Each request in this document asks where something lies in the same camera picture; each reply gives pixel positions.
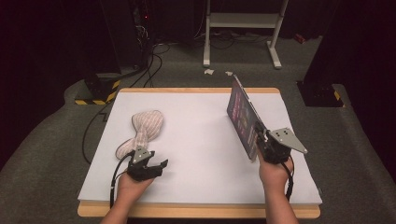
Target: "wooden board edge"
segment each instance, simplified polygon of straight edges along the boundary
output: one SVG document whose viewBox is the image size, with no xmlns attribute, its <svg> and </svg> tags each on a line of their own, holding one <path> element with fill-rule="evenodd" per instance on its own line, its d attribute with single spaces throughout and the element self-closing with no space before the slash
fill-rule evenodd
<svg viewBox="0 0 396 224">
<path fill-rule="evenodd" d="M 312 219 L 320 216 L 318 205 L 293 205 L 297 218 Z M 80 202 L 78 215 L 81 217 L 104 217 L 109 210 L 108 202 Z M 146 218 L 265 218 L 263 204 L 178 204 L 139 203 L 129 217 Z"/>
</svg>

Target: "cable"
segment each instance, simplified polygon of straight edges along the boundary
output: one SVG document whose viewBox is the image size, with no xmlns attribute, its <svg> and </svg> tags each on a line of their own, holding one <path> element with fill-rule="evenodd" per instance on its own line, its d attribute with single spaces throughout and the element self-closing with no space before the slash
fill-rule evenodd
<svg viewBox="0 0 396 224">
<path fill-rule="evenodd" d="M 82 146 L 81 146 L 81 151 L 82 151 L 82 156 L 84 157 L 84 160 L 91 165 L 91 162 L 88 160 L 87 155 L 85 155 L 85 138 L 87 137 L 87 132 L 88 129 L 90 128 L 91 124 L 93 123 L 93 120 L 102 113 L 109 105 L 113 104 L 114 101 L 110 102 L 109 104 L 105 105 L 102 109 L 99 110 L 99 112 L 96 113 L 95 116 L 91 119 L 90 123 L 88 124 L 87 128 L 85 128 L 85 132 L 82 135 Z"/>
<path fill-rule="evenodd" d="M 129 156 L 131 156 L 131 153 L 126 154 L 126 155 L 119 161 L 119 164 L 117 164 L 117 168 L 116 168 L 116 170 L 114 171 L 113 178 L 111 179 L 110 208 L 111 208 L 111 207 L 113 206 L 113 204 L 114 204 L 114 189 L 115 189 L 115 187 L 116 187 L 116 180 L 117 180 L 116 175 L 117 175 L 117 171 L 119 170 L 119 168 L 120 168 L 122 162 L 123 162 L 127 157 L 129 157 Z"/>
<path fill-rule="evenodd" d="M 207 5 L 206 1 L 207 1 L 207 0 L 205 0 L 205 1 L 204 1 L 204 6 L 203 6 L 203 9 L 202 9 L 202 19 L 201 19 L 201 24 L 199 25 L 198 31 L 197 31 L 197 33 L 194 35 L 194 38 L 198 36 L 199 32 L 200 32 L 200 31 L 201 31 L 201 29 L 202 29 L 202 24 L 204 24 L 204 17 L 205 17 L 205 6 Z"/>
<path fill-rule="evenodd" d="M 294 177 L 294 161 L 293 161 L 293 157 L 290 156 L 291 159 L 291 163 L 293 164 L 293 170 L 290 172 L 289 168 L 286 166 L 285 162 L 281 162 L 280 164 L 282 164 L 283 168 L 285 168 L 286 173 L 288 173 L 288 177 L 289 177 L 289 185 L 288 185 L 288 189 L 286 190 L 286 198 L 288 199 L 288 201 L 290 201 L 290 196 L 293 192 L 293 177 Z"/>
<path fill-rule="evenodd" d="M 157 68 L 157 70 L 155 70 L 155 72 L 148 78 L 148 80 L 145 82 L 145 85 L 143 87 L 146 87 L 146 85 L 148 84 L 149 81 L 151 81 L 151 79 L 158 73 L 158 71 L 160 71 L 161 67 L 163 66 L 163 59 L 156 55 L 156 54 L 152 54 L 153 56 L 156 56 L 159 60 L 160 60 L 160 66 Z"/>
</svg>

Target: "white paper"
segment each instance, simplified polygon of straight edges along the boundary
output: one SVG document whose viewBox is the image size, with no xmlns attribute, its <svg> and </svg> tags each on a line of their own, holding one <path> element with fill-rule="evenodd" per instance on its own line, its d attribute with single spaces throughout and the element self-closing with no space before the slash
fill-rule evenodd
<svg viewBox="0 0 396 224">
<path fill-rule="evenodd" d="M 279 93 L 248 96 L 268 129 L 292 129 Z M 148 150 L 156 153 L 148 165 L 169 162 L 140 202 L 264 203 L 259 162 L 250 162 L 228 118 L 229 98 L 230 93 L 120 92 L 78 199 L 109 201 L 111 178 L 119 162 L 116 148 L 135 136 L 132 115 L 160 110 L 164 123 L 160 135 L 148 143 Z M 296 173 L 290 202 L 320 204 L 304 155 L 293 150 L 292 157 Z"/>
</svg>

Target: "hand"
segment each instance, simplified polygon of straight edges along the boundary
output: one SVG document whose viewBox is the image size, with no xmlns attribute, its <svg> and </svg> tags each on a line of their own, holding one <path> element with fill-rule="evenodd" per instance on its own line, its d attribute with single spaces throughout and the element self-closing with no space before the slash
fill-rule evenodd
<svg viewBox="0 0 396 224">
<path fill-rule="evenodd" d="M 264 160 L 258 150 L 260 160 L 259 175 L 264 186 L 266 220 L 268 224 L 298 223 L 294 212 L 285 196 L 285 185 L 289 176 L 281 164 L 272 164 Z M 293 170 L 291 159 L 285 162 L 290 171 Z"/>
<path fill-rule="evenodd" d="M 122 174 L 118 185 L 117 200 L 101 223 L 126 223 L 128 213 L 131 210 L 132 205 L 139 199 L 153 181 L 154 179 L 148 179 L 138 182 L 133 180 L 127 174 Z"/>
<path fill-rule="evenodd" d="M 285 191 L 286 181 L 288 180 L 288 173 L 281 164 L 272 164 L 264 160 L 262 153 L 258 151 L 260 170 L 259 175 L 262 180 L 262 185 L 265 191 L 282 192 Z M 291 158 L 285 162 L 285 165 L 290 171 L 293 170 L 293 163 Z"/>
<path fill-rule="evenodd" d="M 117 201 L 123 201 L 125 203 L 130 203 L 130 206 L 136 202 L 146 188 L 154 181 L 154 179 L 148 179 L 144 181 L 135 181 L 126 173 L 120 176 L 118 191 L 117 191 Z"/>
</svg>

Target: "human hand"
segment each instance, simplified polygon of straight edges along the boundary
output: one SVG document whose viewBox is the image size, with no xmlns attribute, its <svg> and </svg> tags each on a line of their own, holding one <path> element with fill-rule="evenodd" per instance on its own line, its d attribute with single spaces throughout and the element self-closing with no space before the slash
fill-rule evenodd
<svg viewBox="0 0 396 224">
<path fill-rule="evenodd" d="M 120 176 L 117 191 L 117 200 L 102 220 L 102 224 L 126 223 L 132 205 L 145 192 L 146 188 L 154 181 L 148 179 L 141 182 L 133 180 L 128 174 Z"/>
<path fill-rule="evenodd" d="M 272 164 L 265 161 L 262 153 L 259 150 L 257 151 L 260 161 L 259 175 L 264 190 L 266 192 L 284 194 L 286 181 L 289 178 L 285 168 L 281 164 Z M 294 168 L 291 158 L 285 162 L 285 165 L 290 171 L 292 171 Z"/>
<path fill-rule="evenodd" d="M 126 173 L 122 174 L 119 180 L 116 203 L 123 201 L 126 205 L 131 206 L 153 181 L 154 179 L 148 179 L 139 182 L 133 180 Z"/>
</svg>

